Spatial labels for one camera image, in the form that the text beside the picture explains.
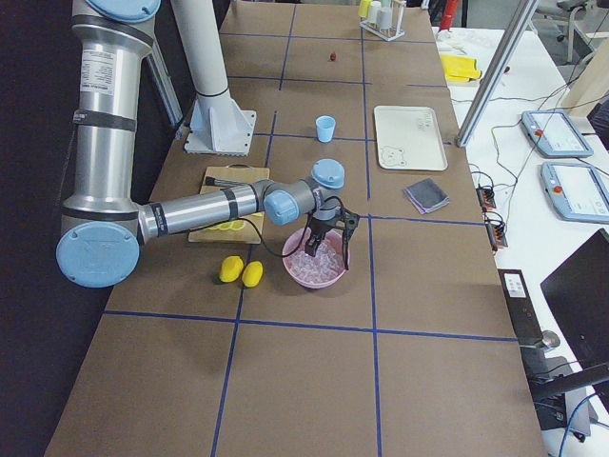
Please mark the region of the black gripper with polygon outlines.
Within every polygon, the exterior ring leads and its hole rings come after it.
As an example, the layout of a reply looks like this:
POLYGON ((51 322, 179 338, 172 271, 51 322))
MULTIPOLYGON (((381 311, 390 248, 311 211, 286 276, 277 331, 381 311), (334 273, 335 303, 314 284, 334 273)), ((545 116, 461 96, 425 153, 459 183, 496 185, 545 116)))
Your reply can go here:
POLYGON ((325 235, 338 226, 341 211, 339 209, 318 209, 313 212, 308 223, 309 237, 305 244, 305 253, 311 257, 317 255, 325 235))

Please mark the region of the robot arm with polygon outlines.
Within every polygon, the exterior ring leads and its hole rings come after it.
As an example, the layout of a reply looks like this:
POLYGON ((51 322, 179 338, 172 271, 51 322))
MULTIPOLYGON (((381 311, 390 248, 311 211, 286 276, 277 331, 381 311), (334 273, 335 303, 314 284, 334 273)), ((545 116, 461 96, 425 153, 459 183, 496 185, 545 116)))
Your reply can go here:
POLYGON ((70 149, 74 190, 61 207, 55 256, 63 275, 85 288, 108 288, 130 276, 151 239, 203 229, 261 212, 279 226, 305 219, 301 243, 315 255, 333 229, 348 240, 357 219, 340 191, 344 167, 321 159, 291 184, 251 184, 212 178, 214 191, 165 202, 151 198, 159 159, 145 160, 137 146, 142 95, 157 89, 174 126, 190 120, 189 153, 245 156, 257 114, 233 99, 209 1, 171 5, 195 90, 186 112, 177 96, 156 35, 158 1, 76 1, 71 28, 82 45, 79 105, 70 149))

